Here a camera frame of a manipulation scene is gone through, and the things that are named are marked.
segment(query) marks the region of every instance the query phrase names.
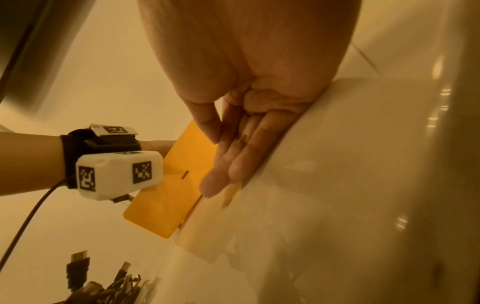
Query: qr code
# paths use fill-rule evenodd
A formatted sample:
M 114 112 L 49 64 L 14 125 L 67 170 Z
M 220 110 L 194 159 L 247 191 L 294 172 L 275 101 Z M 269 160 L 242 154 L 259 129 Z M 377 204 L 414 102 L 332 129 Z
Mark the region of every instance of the qr code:
M 123 127 L 103 127 L 107 132 L 113 133 L 128 133 Z
M 141 154 L 138 151 L 126 151 L 126 152 L 115 152 L 116 154 L 123 154 L 123 155 L 132 155 L 132 154 Z
M 82 190 L 95 192 L 95 169 L 78 166 L 78 187 Z
M 132 165 L 133 183 L 138 184 L 152 179 L 152 162 L 146 161 Z

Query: small dark slot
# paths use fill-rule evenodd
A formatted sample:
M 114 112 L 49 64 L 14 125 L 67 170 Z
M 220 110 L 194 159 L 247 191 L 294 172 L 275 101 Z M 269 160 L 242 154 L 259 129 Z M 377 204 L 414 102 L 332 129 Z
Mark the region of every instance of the small dark slot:
M 185 173 L 183 174 L 183 176 L 182 176 L 181 178 L 182 178 L 182 179 L 185 179 L 185 178 L 186 178 L 186 176 L 188 175 L 188 173 L 189 173 L 189 171 L 188 171 L 188 170 L 187 170 L 187 171 L 185 171 Z

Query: thin dark line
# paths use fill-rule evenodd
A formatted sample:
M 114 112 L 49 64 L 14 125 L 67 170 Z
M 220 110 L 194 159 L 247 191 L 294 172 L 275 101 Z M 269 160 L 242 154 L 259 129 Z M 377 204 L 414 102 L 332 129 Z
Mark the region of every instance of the thin dark line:
M 370 60 L 370 58 L 368 58 L 368 56 L 367 56 L 353 41 L 351 41 L 350 44 L 351 44 L 351 46 L 358 52 L 358 54 L 359 54 L 363 59 L 365 59 L 365 61 L 368 63 L 368 65 L 371 66 L 371 68 L 374 69 L 375 72 L 377 72 L 377 74 L 381 75 L 379 69 L 378 69 L 377 66 L 374 64 L 374 62 L 373 62 L 372 60 Z
M 183 174 L 183 176 L 182 176 L 181 178 L 182 178 L 182 179 L 185 179 L 185 178 L 186 178 L 186 176 L 188 175 L 188 173 L 189 173 L 189 171 L 188 171 L 188 170 L 187 170 L 187 171 L 185 171 L 185 173 Z

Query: pile of cables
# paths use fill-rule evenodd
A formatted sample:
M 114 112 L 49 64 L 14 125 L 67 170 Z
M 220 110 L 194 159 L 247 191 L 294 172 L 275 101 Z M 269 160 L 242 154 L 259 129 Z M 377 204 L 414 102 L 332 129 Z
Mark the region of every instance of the pile of cables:
M 140 275 L 132 277 L 128 274 L 130 263 L 125 262 L 107 288 L 94 281 L 85 285 L 89 265 L 87 251 L 71 255 L 71 262 L 66 265 L 71 295 L 55 304 L 150 304 L 161 280 L 157 277 L 142 282 Z

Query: black wrist strap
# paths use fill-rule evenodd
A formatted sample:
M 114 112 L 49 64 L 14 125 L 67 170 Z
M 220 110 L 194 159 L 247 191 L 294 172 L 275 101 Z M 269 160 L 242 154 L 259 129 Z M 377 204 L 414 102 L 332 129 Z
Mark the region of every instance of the black wrist strap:
M 92 129 L 78 129 L 68 135 L 61 135 L 65 176 L 75 176 L 76 164 L 80 157 L 86 154 L 127 152 L 141 150 L 135 135 L 97 136 Z M 77 179 L 66 182 L 69 189 L 77 188 Z

